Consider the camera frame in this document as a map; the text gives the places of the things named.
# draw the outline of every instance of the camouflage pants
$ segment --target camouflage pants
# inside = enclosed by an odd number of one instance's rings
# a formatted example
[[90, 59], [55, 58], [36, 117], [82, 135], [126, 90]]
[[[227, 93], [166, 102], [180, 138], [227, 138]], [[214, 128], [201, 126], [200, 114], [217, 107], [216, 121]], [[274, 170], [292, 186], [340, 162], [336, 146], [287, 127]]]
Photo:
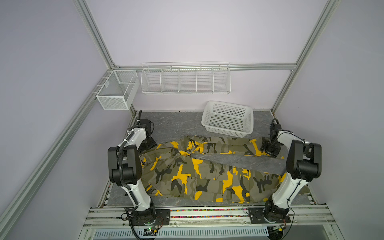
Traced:
[[262, 138], [186, 136], [159, 144], [140, 156], [143, 185], [149, 195], [155, 196], [213, 202], [262, 202], [277, 190], [279, 175], [190, 156], [192, 153], [267, 155], [259, 150], [261, 143]]

